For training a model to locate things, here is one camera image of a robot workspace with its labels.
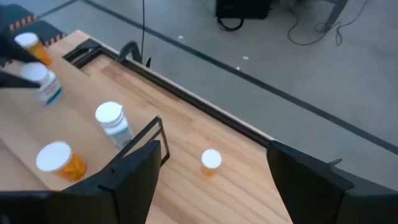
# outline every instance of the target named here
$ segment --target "black cable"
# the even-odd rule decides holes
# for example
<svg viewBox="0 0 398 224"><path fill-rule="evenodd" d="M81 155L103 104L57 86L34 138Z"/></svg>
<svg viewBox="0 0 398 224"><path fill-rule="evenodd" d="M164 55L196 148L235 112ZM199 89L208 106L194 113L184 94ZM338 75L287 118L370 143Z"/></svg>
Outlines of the black cable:
<svg viewBox="0 0 398 224"><path fill-rule="evenodd" d="M142 38L141 38L141 60L144 61L144 36L145 36L145 0L142 0Z"/></svg>
<svg viewBox="0 0 398 224"><path fill-rule="evenodd" d="M362 14L362 12L363 12L365 6L367 5L367 3L368 3L368 0L365 0L365 2L363 3L362 8L361 8L361 10L359 11L358 15L357 15L351 22L349 22L349 23L346 23L346 24L341 25L341 22L337 22L337 23L335 23L334 25L332 25L328 30L317 29L317 27L318 27L319 25L322 25L322 27L326 27L326 23L324 23L324 22L319 22L319 23L315 24L315 26L313 27L313 29L315 30L315 32L317 32L317 33L323 33L323 34L322 34L322 36L320 36L317 40L314 40L313 42L310 42L310 43L298 43L298 42L296 42L296 41L294 41L294 40L292 39L292 36L290 35L290 33L291 33L291 31L299 24L299 17L296 15L296 13L294 13L293 10L290 10L290 13L292 13L292 15L295 17L296 22L295 22L295 24L292 26L292 28L290 28L289 31L287 32L287 38L288 38L288 39L291 41L291 43L293 43L293 44L296 44L296 45L299 45L299 46L309 46L309 45L313 45L313 44L317 43L318 41L322 40L322 38L324 38L324 36L325 36L332 28L337 27L337 29L336 29L335 41L336 41L336 45L337 45L337 46L340 46L341 43L343 43L343 36L341 35L340 29L343 28L343 27L345 27L345 26L348 26L348 25L351 25L352 23L354 23L354 22L357 20L357 18Z"/></svg>
<svg viewBox="0 0 398 224"><path fill-rule="evenodd" d="M243 18L239 18L239 19L240 19L239 25L237 25L236 27L228 27L228 26L226 26L224 24L224 22L221 20L220 17L217 17L217 24L219 26L221 26L221 28L223 28L225 31L229 31L229 32L237 31L238 29L242 28L243 23L244 23L244 19Z"/></svg>

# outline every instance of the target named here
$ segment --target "prescription bottle label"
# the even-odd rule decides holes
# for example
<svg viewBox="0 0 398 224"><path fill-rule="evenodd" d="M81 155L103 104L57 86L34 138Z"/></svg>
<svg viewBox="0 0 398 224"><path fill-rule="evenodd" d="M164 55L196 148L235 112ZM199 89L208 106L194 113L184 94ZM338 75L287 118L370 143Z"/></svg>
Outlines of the prescription bottle label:
<svg viewBox="0 0 398 224"><path fill-rule="evenodd" d="M57 78L54 78L47 86L42 86L37 91L37 95L41 102L50 104L58 98L61 92L61 84Z"/></svg>
<svg viewBox="0 0 398 224"><path fill-rule="evenodd" d="M129 144L129 142L133 139L133 136L130 127L127 127L116 134L110 135L110 138L115 146L121 150L127 146L127 144Z"/></svg>

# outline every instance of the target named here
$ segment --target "gray floor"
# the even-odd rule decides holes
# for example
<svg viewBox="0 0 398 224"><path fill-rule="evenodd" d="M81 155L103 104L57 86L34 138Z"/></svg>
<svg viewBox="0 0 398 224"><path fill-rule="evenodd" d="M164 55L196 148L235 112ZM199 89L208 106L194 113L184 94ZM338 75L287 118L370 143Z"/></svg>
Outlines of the gray floor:
<svg viewBox="0 0 398 224"><path fill-rule="evenodd" d="M141 1L93 1L141 22ZM67 0L0 2L41 14ZM351 0L339 20L352 20L362 3ZM334 30L309 47L290 43L286 33L294 18L278 9L266 20L223 32L213 6L213 0L146 0L146 26L398 145L398 2L369 1L362 16L342 29L338 47ZM297 10L300 24L292 35L310 42L317 38L313 25L326 19L331 5L311 1ZM81 1L43 19L68 33L81 29L115 49L141 41L141 30ZM154 70L282 142L323 161L341 157L338 167L398 190L397 155L153 35L146 34L144 55L152 57Z"/></svg>

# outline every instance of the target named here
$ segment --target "white pill bottle cap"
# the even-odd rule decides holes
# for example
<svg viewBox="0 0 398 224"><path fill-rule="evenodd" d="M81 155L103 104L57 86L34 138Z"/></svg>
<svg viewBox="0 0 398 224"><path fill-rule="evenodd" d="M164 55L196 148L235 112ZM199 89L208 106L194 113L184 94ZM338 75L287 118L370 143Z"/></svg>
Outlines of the white pill bottle cap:
<svg viewBox="0 0 398 224"><path fill-rule="evenodd" d="M95 111L95 119L104 127L119 124L123 116L123 106L112 101L101 104Z"/></svg>
<svg viewBox="0 0 398 224"><path fill-rule="evenodd" d="M201 155L202 164L208 169L218 168L223 161L221 154L215 149L207 149Z"/></svg>
<svg viewBox="0 0 398 224"><path fill-rule="evenodd" d="M41 85L47 83L50 78L49 70L41 62L25 63L21 67L20 74L22 78L40 83Z"/></svg>
<svg viewBox="0 0 398 224"><path fill-rule="evenodd" d="M63 141L46 145L36 157L36 166L44 172L63 169L72 158L72 149Z"/></svg>
<svg viewBox="0 0 398 224"><path fill-rule="evenodd" d="M19 34L14 38L15 42L19 44L21 47L28 49L33 47L38 41L39 38L37 37L36 34L32 32L26 32L23 34Z"/></svg>

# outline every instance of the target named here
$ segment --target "wooden table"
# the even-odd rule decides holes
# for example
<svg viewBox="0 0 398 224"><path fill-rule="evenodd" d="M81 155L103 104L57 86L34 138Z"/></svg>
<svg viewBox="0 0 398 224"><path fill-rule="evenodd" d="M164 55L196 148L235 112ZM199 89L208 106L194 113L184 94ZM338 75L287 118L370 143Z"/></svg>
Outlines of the wooden table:
<svg viewBox="0 0 398 224"><path fill-rule="evenodd" d="M76 31L50 47L50 69L64 88L54 105L39 105L30 90L0 91L0 175L11 179L1 189L62 190L70 186L35 166L40 149L56 140L69 143L87 161L85 177L98 172L118 150L96 122L94 112L101 103L113 100L124 105L136 133L155 116L164 121L171 158L160 170L147 223L290 223L265 148L106 56L97 57L82 70L61 58L89 38ZM200 156L208 148L223 156L220 171L213 177L200 170Z"/></svg>

